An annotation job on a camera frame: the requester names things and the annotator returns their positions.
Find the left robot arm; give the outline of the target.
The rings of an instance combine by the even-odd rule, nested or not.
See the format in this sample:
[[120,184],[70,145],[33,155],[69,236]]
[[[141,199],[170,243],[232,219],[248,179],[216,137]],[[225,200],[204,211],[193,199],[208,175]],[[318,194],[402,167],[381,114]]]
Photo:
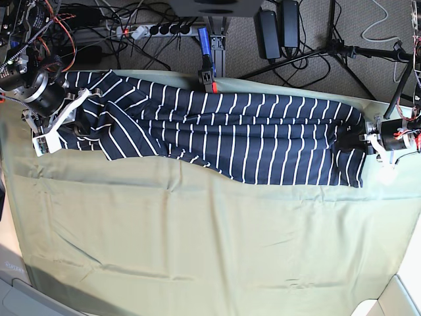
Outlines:
[[[394,42],[391,51],[379,49],[364,49],[357,46],[342,46],[337,51],[344,57],[354,58],[358,55],[367,58],[375,57],[380,59],[389,59],[393,63],[402,63],[405,68],[399,79],[394,81],[398,84],[391,101],[383,114],[383,121],[368,124],[366,132],[360,137],[363,142],[369,143],[372,147],[378,145],[375,151],[379,153],[382,149],[386,151],[397,151],[416,147],[420,151],[420,2],[411,2],[411,22],[413,33],[412,52],[407,53],[401,45],[401,40],[397,36],[388,38],[374,39],[366,36],[367,31],[373,27],[385,22],[388,17],[388,11],[378,2],[373,4],[377,6],[384,16],[371,23],[361,33],[361,38],[370,43]],[[403,90],[410,76],[414,76],[416,81],[412,100],[412,109],[410,115],[403,113],[401,100],[404,98]]]

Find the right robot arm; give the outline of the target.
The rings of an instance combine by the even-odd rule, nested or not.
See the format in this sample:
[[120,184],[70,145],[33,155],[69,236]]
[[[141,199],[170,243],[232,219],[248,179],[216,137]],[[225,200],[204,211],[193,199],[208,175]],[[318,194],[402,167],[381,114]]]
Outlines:
[[[22,120],[35,135],[56,125],[59,130],[82,137],[91,125],[77,107],[64,110],[77,96],[77,84],[67,73],[76,60],[77,48],[71,21],[77,16],[49,1],[2,1],[5,15],[1,44],[7,47],[1,63],[1,101],[12,101],[23,108]],[[64,61],[47,44],[45,35],[62,31],[70,40],[71,58]]]

